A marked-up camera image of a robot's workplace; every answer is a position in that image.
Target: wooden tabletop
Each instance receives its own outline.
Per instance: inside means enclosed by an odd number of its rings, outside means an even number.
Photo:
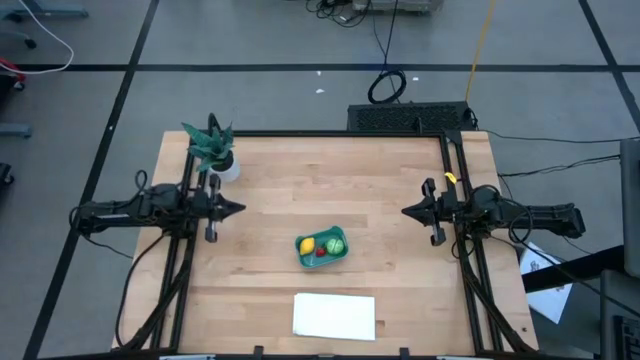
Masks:
[[[486,133],[463,133],[463,139],[472,184],[498,186]],[[164,134],[154,184],[180,181],[187,144],[183,132]],[[430,228],[400,213],[421,200],[427,177],[436,179],[438,191],[445,189],[437,140],[239,137],[234,153],[241,175],[223,184],[222,194],[247,209],[218,225],[216,244],[204,240],[204,221],[200,226],[181,352],[252,353],[262,345],[268,354],[397,355],[400,347],[412,355],[473,354],[460,267],[450,252],[451,226],[443,224],[447,242],[432,247]],[[345,231],[348,256],[303,269],[296,236],[333,225]],[[159,233],[143,229],[136,253]],[[537,347],[515,252],[495,240],[485,244],[498,307]],[[168,245],[165,240],[147,254],[132,276],[124,339],[157,303]],[[294,336],[298,292],[374,296],[376,340]],[[478,304],[485,348],[491,348]],[[172,318],[173,309],[166,329]],[[169,332],[164,331],[165,345]]]

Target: green plant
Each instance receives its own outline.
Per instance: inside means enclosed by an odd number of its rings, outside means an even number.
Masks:
[[[202,159],[202,163],[198,165],[198,171],[207,171],[212,165],[224,163],[233,147],[231,125],[222,133],[218,129],[213,129],[213,136],[209,136],[189,124],[182,123],[182,127],[195,143],[189,146],[189,153]]]

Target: green lime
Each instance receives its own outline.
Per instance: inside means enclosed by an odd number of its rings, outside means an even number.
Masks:
[[[339,239],[329,239],[325,244],[327,252],[331,255],[338,255],[344,250],[344,242]]]

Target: white paper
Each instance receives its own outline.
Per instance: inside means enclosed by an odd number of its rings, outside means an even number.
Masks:
[[[375,298],[368,296],[296,294],[293,333],[335,339],[376,339]]]
[[[541,252],[543,255],[553,260],[555,264],[560,263],[553,256],[545,254],[543,250],[535,246],[533,243],[530,242],[528,245],[531,246],[532,249]],[[544,269],[549,266],[551,266],[550,262],[529,249],[526,249],[522,254],[522,258],[520,258],[520,274],[522,275],[535,270]],[[553,289],[536,291],[527,294],[527,302],[535,311],[557,324],[560,322],[562,311],[564,310],[564,306],[567,304],[570,292],[571,284]]]

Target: potted plant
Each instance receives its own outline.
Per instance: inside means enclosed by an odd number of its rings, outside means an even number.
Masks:
[[[189,146],[189,153],[202,159],[198,165],[198,171],[207,171],[209,174],[217,174],[223,182],[231,182],[240,175],[240,164],[233,156],[233,130],[231,125],[222,133],[213,129],[213,135],[209,136],[195,127],[182,123],[182,127],[195,143]]]

